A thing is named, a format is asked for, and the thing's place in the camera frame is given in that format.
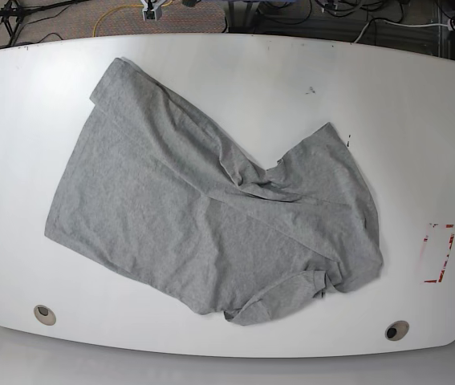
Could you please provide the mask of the red tape rectangle marking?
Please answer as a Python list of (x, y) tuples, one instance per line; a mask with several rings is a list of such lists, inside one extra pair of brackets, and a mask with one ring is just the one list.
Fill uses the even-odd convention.
[(441, 283), (455, 238), (455, 225), (429, 224), (420, 256), (420, 281)]

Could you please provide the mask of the grey T-shirt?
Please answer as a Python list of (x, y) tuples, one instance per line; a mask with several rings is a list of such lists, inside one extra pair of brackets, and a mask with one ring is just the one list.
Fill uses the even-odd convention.
[(112, 61), (91, 101), (47, 238), (240, 326), (380, 276), (376, 205), (332, 125), (264, 169), (127, 60)]

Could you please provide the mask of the black tripod stand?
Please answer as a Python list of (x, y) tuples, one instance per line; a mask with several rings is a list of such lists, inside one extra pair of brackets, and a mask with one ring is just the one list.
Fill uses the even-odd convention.
[(24, 6), (20, 1), (7, 1), (0, 9), (0, 24), (6, 28), (9, 36), (6, 47), (12, 47), (17, 42), (26, 18), (39, 12), (67, 8), (84, 2), (87, 0), (53, 2), (42, 6)]

